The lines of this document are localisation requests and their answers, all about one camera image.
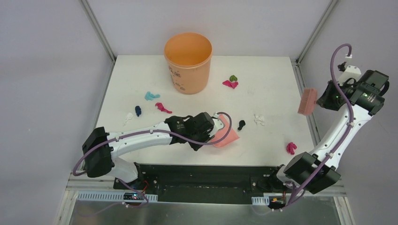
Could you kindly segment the pink hand brush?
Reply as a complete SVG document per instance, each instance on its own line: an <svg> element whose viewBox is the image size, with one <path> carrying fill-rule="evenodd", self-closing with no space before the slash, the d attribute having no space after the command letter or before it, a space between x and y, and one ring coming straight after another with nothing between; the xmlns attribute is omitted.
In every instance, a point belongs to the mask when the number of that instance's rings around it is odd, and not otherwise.
<svg viewBox="0 0 398 225"><path fill-rule="evenodd" d="M314 88L305 88L301 97L298 113L309 116L315 109L318 91Z"/></svg>

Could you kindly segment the black paper scrap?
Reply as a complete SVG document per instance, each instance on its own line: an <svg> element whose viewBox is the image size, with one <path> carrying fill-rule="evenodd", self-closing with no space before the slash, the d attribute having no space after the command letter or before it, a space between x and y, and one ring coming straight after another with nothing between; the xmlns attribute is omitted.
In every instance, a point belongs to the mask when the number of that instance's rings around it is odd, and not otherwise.
<svg viewBox="0 0 398 225"><path fill-rule="evenodd" d="M238 126L238 131L241 131L242 128L246 125L246 122L244 120L239 121L239 126Z"/></svg>

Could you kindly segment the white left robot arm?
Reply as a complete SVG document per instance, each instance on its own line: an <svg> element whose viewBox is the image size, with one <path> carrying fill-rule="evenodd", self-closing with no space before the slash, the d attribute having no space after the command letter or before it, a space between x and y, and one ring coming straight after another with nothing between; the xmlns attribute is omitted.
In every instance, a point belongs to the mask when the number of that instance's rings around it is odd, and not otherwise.
<svg viewBox="0 0 398 225"><path fill-rule="evenodd" d="M104 127L92 131L82 146L85 173L89 178L110 175L123 180L131 189L139 189L143 177L138 164L121 156L153 146L188 143L194 151L209 145L225 124L218 116L201 112L196 116L171 116L147 128L128 132L106 132Z"/></svg>

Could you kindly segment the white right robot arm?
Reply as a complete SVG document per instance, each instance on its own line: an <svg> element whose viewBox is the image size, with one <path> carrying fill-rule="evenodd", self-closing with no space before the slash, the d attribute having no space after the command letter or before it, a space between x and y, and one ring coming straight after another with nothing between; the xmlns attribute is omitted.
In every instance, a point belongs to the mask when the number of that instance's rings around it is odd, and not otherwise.
<svg viewBox="0 0 398 225"><path fill-rule="evenodd" d="M339 179L336 172L342 155L357 132L379 112L389 89L389 77L377 70L367 70L360 78L348 78L338 92L332 80L316 101L321 108L337 111L339 117L310 152L296 155L288 165L267 178L267 188L278 192L285 185L316 194Z"/></svg>

